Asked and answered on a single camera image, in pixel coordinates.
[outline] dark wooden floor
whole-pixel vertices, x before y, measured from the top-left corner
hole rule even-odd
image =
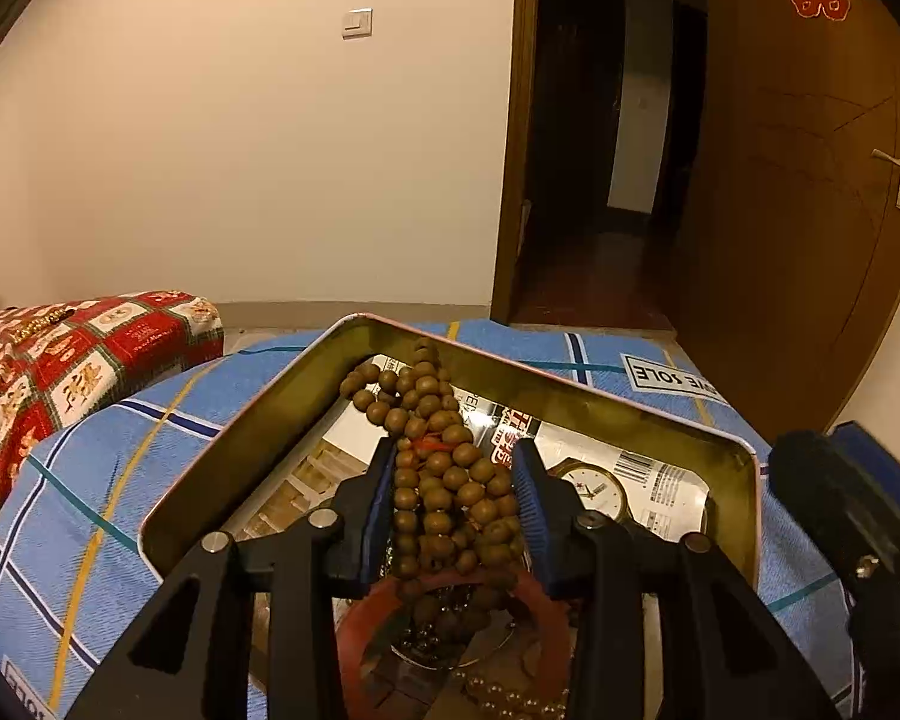
[[[668,241],[650,231],[528,231],[513,322],[673,331],[661,309]]]

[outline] barcode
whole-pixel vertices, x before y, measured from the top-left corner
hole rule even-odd
[[[647,526],[647,530],[651,533],[656,533],[660,538],[668,538],[672,519],[667,517],[666,514],[660,514],[659,512],[646,512],[646,514],[644,525]]]
[[[653,489],[650,491],[650,500],[653,503],[660,503],[664,506],[671,506],[677,501],[677,490],[679,490],[680,482],[686,476],[684,469],[678,469],[677,466],[663,466],[660,473],[653,482]]]
[[[650,479],[650,470],[652,468],[653,461],[650,458],[631,455],[629,452],[621,452],[615,466],[613,466],[613,472],[618,476],[631,480],[631,482],[646,485]]]

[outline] bed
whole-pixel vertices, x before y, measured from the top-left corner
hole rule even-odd
[[[0,311],[0,508],[45,437],[222,352],[217,309],[177,290]]]
[[[520,331],[483,320],[420,328],[707,424],[754,447],[763,509],[760,597],[838,709],[850,714],[859,707],[860,664],[845,631],[844,589],[764,484],[768,445],[727,405],[635,391],[621,365],[626,355],[695,372],[677,348],[628,336]],[[34,447],[36,462],[24,464],[0,515],[0,666],[26,680],[48,710],[60,716],[69,709],[158,586],[138,552],[146,513],[317,336],[274,338],[200,365]],[[113,480],[124,478],[117,490]],[[256,688],[247,704],[248,717],[266,717],[266,697]]]

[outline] baseboard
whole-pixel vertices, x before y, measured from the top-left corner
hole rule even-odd
[[[396,322],[457,322],[486,319],[490,306],[432,303],[358,303],[335,300],[215,303],[224,327],[276,327],[306,330],[329,327],[348,314],[369,313]]]

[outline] wristwatch picture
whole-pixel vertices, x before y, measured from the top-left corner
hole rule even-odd
[[[570,482],[588,509],[597,509],[616,522],[632,517],[626,490],[607,469],[577,458],[566,458],[550,469],[550,474]]]

